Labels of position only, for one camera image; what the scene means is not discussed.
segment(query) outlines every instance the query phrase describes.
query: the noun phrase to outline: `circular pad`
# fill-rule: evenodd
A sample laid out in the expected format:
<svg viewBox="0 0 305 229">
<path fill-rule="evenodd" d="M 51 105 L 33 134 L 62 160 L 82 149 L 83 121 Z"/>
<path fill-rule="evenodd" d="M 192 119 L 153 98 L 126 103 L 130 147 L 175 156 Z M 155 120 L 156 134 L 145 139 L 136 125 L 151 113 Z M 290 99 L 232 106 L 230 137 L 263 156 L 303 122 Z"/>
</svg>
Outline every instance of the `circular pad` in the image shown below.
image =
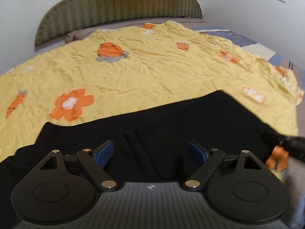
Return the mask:
<svg viewBox="0 0 305 229">
<path fill-rule="evenodd" d="M 58 182 L 39 184 L 33 191 L 34 197 L 41 202 L 58 202 L 69 193 L 69 188 Z"/>
<path fill-rule="evenodd" d="M 235 196 L 245 202 L 262 201 L 268 196 L 268 189 L 260 184 L 254 182 L 238 183 L 233 188 Z"/>
</svg>

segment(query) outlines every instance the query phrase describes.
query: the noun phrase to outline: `logo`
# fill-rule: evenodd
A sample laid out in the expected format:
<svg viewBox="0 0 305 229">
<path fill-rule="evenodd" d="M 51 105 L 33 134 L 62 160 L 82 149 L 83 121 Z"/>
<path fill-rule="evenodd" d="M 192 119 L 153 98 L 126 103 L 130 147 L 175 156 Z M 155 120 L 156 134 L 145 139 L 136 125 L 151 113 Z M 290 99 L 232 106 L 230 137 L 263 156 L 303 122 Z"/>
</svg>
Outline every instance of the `logo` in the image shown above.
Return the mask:
<svg viewBox="0 0 305 229">
<path fill-rule="evenodd" d="M 150 189 L 150 190 L 153 190 L 154 188 L 156 188 L 156 186 L 153 185 L 153 184 L 150 184 L 150 185 L 147 186 L 147 188 Z"/>
</svg>

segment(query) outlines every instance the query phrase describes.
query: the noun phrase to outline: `orange clip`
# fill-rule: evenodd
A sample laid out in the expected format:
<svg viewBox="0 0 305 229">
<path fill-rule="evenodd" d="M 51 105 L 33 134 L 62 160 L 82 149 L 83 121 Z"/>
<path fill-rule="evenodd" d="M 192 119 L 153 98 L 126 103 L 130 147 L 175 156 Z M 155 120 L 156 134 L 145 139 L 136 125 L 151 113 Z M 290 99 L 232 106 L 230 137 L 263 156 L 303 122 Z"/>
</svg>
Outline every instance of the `orange clip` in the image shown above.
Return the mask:
<svg viewBox="0 0 305 229">
<path fill-rule="evenodd" d="M 276 164 L 277 171 L 283 171 L 287 168 L 289 161 L 289 152 L 285 151 L 283 147 L 276 146 L 265 165 L 271 170 L 274 169 Z"/>
</svg>

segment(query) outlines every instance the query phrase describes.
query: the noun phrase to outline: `orange flower pattern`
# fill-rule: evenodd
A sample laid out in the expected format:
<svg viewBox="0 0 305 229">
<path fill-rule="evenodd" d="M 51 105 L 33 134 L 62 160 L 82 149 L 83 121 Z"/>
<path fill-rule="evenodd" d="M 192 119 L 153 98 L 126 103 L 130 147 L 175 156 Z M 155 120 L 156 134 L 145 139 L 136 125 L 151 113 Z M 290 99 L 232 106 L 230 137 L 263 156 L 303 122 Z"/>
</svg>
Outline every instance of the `orange flower pattern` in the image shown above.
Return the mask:
<svg viewBox="0 0 305 229">
<path fill-rule="evenodd" d="M 50 116 L 59 120 L 61 117 L 68 121 L 77 120 L 82 112 L 82 107 L 90 106 L 94 103 L 93 95 L 85 95 L 86 89 L 75 89 L 69 94 L 62 94 L 55 100 L 55 108 Z"/>
<path fill-rule="evenodd" d="M 227 51 L 220 51 L 219 57 L 222 57 L 223 59 L 226 59 L 232 63 L 238 63 L 240 61 L 239 58 L 233 56 L 231 53 Z"/>
</svg>

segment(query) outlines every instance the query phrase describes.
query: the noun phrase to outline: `orange carrot pattern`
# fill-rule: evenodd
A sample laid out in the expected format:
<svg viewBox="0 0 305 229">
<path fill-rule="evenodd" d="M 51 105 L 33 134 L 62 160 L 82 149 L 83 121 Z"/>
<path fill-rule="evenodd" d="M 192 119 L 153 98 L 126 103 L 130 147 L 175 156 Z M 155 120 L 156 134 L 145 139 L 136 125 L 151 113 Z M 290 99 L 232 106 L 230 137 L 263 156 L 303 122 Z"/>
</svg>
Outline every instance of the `orange carrot pattern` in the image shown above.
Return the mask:
<svg viewBox="0 0 305 229">
<path fill-rule="evenodd" d="M 187 52 L 190 48 L 190 45 L 182 42 L 182 43 L 177 43 L 177 47 L 179 49 L 184 50 L 184 51 Z"/>
<path fill-rule="evenodd" d="M 151 23 L 145 23 L 142 27 L 146 29 L 153 29 L 154 27 L 156 27 L 156 25 Z"/>
<path fill-rule="evenodd" d="M 27 95 L 26 90 L 22 90 L 19 92 L 16 99 L 11 103 L 11 105 L 7 109 L 5 118 L 8 118 L 11 115 L 11 113 L 19 106 L 19 104 L 23 102 L 26 95 Z"/>
</svg>

